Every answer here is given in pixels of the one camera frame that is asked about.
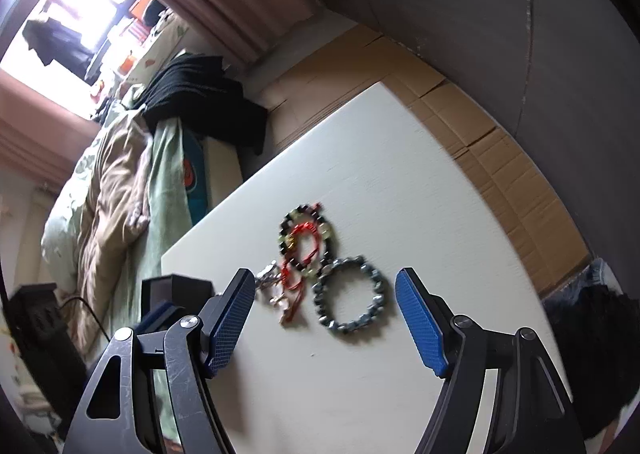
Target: silver charm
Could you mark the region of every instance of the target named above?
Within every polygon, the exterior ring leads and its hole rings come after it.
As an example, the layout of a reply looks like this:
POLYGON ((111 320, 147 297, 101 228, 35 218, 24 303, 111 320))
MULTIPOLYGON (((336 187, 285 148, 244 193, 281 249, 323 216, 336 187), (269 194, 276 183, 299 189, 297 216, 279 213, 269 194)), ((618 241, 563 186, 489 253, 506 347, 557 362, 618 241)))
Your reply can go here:
POLYGON ((263 271, 255 276, 255 286, 260 290, 268 288, 272 284, 276 284, 282 278, 282 270, 278 264, 272 260, 271 264, 267 265, 263 271))
POLYGON ((269 300, 269 304, 278 310, 280 313, 278 321, 281 325, 284 325, 284 323, 289 319, 289 314, 291 312, 291 303, 289 301, 289 297, 287 297, 287 294, 284 291, 284 286, 281 282, 276 282, 266 289, 271 293, 271 295, 273 295, 269 300))

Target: blanket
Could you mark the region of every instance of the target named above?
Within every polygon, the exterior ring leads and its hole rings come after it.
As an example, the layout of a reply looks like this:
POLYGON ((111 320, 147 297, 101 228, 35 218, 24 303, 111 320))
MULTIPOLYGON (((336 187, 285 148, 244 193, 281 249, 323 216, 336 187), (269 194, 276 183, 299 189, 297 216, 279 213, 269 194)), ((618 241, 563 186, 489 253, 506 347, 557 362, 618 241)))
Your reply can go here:
MULTIPOLYGON (((140 322, 142 280, 162 275, 162 255, 191 229, 184 189, 184 133, 180 120, 158 123, 154 137, 148 201, 151 221, 146 232, 127 251, 127 257, 103 321, 110 336, 123 326, 140 322)), ((107 341, 98 336, 92 358, 102 354, 107 341)), ((164 371, 154 372, 162 434, 179 441, 164 371)))
MULTIPOLYGON (((152 145, 141 114, 130 112, 108 128, 96 156, 80 219, 78 294, 98 319, 107 312, 127 249, 149 222, 152 145)), ((98 325, 84 305, 74 305, 69 327, 76 347, 87 354, 98 325)))

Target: cardboard box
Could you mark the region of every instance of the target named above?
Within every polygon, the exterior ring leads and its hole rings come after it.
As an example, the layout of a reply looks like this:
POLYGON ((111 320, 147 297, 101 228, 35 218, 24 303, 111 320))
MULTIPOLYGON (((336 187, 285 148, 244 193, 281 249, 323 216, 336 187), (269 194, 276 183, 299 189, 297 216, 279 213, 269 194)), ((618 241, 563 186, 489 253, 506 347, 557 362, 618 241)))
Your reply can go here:
POLYGON ((454 158, 493 211, 540 294, 588 260, 564 205, 518 144, 469 97, 405 48, 358 25, 262 92, 276 151, 382 81, 454 158))
POLYGON ((446 83, 409 108, 478 189, 538 293, 585 264, 587 247, 551 185, 473 100, 446 83))

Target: white table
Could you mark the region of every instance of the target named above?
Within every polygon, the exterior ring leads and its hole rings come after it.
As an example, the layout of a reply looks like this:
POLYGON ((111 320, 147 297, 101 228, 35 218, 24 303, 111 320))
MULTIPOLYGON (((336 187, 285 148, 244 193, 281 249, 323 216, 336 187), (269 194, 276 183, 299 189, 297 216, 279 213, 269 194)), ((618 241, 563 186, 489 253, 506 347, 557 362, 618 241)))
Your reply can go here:
MULTIPOLYGON (((485 329, 535 329, 564 379, 532 285, 490 210, 455 162, 382 84, 348 102, 267 164, 162 258, 162 271, 223 291, 238 268, 278 257, 282 217, 320 201, 338 254, 364 254, 392 284, 412 266, 453 313, 485 329)), ((370 282, 337 289, 339 320, 358 316, 370 282)), ((254 303, 228 368, 210 384, 238 454, 413 453, 442 381, 423 366, 391 301, 383 325, 348 339, 316 322, 282 328, 254 303)), ((488 376, 469 452, 482 452, 495 390, 488 376)))

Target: pillow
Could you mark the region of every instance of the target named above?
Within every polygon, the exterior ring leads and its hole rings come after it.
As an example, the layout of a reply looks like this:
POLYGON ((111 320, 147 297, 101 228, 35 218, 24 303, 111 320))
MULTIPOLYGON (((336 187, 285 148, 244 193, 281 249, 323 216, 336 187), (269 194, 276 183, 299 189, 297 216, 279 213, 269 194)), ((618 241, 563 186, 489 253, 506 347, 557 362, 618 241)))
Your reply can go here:
POLYGON ((69 294, 78 286, 80 215, 89 192, 95 157, 105 134, 106 128, 103 127, 80 157, 49 213, 40 241, 42 259, 51 278, 60 290, 69 294))

